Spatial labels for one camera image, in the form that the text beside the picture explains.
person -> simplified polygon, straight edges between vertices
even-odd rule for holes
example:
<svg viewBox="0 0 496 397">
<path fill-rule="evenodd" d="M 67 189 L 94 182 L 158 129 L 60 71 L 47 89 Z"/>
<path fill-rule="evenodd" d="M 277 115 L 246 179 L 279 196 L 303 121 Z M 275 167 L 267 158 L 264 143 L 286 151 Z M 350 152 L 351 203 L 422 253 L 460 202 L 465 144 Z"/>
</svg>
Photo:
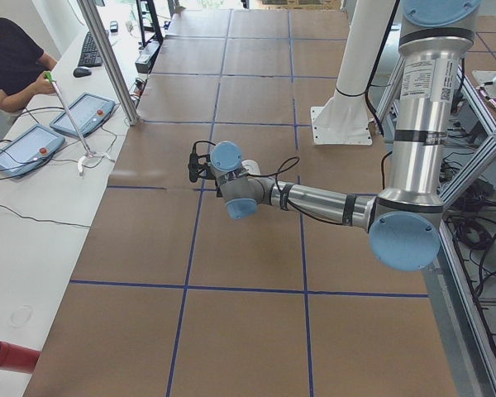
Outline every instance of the person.
<svg viewBox="0 0 496 397">
<path fill-rule="evenodd" d="M 15 22 L 0 18 L 0 109 L 15 112 L 38 93 L 53 93 L 45 72 L 56 64 Z"/>
</svg>

brown floor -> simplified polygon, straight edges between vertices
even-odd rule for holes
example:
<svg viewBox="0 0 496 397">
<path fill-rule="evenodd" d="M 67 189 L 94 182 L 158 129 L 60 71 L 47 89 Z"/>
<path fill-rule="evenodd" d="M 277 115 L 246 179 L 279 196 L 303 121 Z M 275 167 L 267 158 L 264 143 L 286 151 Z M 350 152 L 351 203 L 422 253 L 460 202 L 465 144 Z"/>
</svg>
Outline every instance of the brown floor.
<svg viewBox="0 0 496 397">
<path fill-rule="evenodd" d="M 169 32 L 25 396 L 456 395 L 420 273 L 360 229 L 263 206 L 232 221 L 188 181 L 193 142 L 227 139 L 262 172 L 299 155 L 282 179 L 380 191 L 381 139 L 319 147 L 308 125 L 346 16 L 184 12 Z"/>
</svg>

white pillar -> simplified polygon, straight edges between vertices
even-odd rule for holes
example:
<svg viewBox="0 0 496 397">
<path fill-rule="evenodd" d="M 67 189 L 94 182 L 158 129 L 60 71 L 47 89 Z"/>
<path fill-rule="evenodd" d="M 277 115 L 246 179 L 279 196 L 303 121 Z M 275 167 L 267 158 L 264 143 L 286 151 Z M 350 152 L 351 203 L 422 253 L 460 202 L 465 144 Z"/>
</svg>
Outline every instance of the white pillar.
<svg viewBox="0 0 496 397">
<path fill-rule="evenodd" d="M 371 145 L 363 93 L 395 2 L 358 0 L 334 95 L 325 107 L 311 108 L 315 144 Z"/>
</svg>

metal pole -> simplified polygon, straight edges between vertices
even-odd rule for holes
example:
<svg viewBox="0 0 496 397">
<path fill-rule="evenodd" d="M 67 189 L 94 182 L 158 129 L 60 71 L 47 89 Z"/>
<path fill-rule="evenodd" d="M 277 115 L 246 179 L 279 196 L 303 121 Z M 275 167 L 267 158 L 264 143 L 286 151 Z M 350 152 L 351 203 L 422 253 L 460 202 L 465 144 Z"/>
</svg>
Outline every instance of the metal pole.
<svg viewBox="0 0 496 397">
<path fill-rule="evenodd" d="M 92 0 L 78 0 L 77 3 L 79 8 L 81 8 L 88 29 L 92 33 L 92 37 L 98 46 L 99 53 L 101 54 L 105 68 L 107 69 L 108 77 L 116 91 L 116 95 L 123 107 L 126 118 L 128 119 L 129 124 L 134 126 L 138 123 L 138 113 L 136 112 L 134 103 L 128 93 L 122 71 L 117 64 L 116 56 L 114 55 L 110 41 L 105 34 L 105 29 L 101 17 L 99 16 L 98 9 Z"/>
<path fill-rule="evenodd" d="M 90 149 L 90 146 L 86 142 L 86 139 L 84 139 L 84 135 L 81 132 L 81 129 L 79 128 L 79 126 L 75 122 L 75 119 L 72 116 L 72 112 L 69 110 L 68 105 L 66 104 L 66 102 L 65 102 L 62 94 L 60 93 L 59 86 L 57 85 L 57 82 L 51 78 L 51 74 L 49 72 L 46 75 L 48 76 L 48 80 L 53 85 L 53 89 L 55 90 L 55 93 L 57 94 L 57 97 L 59 98 L 60 103 L 63 105 L 64 112 L 66 113 L 66 115 L 68 116 L 69 120 L 71 121 L 72 126 L 74 126 L 74 130 L 75 130 L 75 132 L 77 132 L 77 136 L 81 140 L 81 143 L 83 144 L 83 147 L 84 147 L 84 149 L 87 152 L 87 155 L 91 155 L 92 154 L 92 150 Z"/>
<path fill-rule="evenodd" d="M 141 48 L 145 48 L 145 27 L 143 26 L 143 13 L 141 12 L 141 0 L 136 0 L 136 6 L 138 7 L 138 23 L 140 24 L 141 33 Z"/>
</svg>

green handle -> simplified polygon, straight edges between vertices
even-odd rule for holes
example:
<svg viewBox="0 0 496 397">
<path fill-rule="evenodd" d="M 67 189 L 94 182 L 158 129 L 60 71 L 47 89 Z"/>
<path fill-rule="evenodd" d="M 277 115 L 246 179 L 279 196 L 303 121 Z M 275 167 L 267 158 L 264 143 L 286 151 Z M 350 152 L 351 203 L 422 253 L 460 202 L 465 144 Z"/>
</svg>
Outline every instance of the green handle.
<svg viewBox="0 0 496 397">
<path fill-rule="evenodd" d="M 50 83 L 53 83 L 53 77 L 51 77 L 51 72 L 45 72 L 45 77 L 48 79 Z"/>
</svg>

